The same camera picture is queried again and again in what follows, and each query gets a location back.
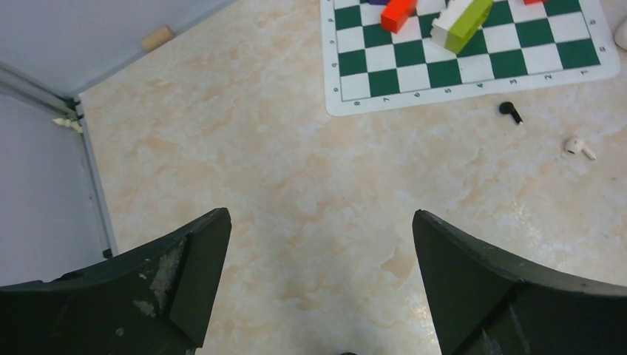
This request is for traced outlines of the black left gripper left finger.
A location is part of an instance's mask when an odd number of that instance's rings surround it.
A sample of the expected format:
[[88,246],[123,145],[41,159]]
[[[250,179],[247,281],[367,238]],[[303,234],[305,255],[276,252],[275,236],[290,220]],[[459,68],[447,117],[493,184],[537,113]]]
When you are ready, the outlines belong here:
[[228,209],[113,258],[1,288],[3,354],[194,354],[231,234]]

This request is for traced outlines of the white earbud charging case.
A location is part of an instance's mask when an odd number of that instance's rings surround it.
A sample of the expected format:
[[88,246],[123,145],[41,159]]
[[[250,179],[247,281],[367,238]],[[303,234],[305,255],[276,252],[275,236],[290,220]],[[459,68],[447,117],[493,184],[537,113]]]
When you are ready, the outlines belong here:
[[627,50],[627,20],[625,19],[614,31],[614,42],[622,50]]

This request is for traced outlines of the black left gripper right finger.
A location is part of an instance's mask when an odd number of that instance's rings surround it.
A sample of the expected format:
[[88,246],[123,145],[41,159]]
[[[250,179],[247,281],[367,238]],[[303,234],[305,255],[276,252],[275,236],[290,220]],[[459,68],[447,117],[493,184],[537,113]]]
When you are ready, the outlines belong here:
[[624,354],[626,288],[566,274],[418,210],[413,239],[443,354]]

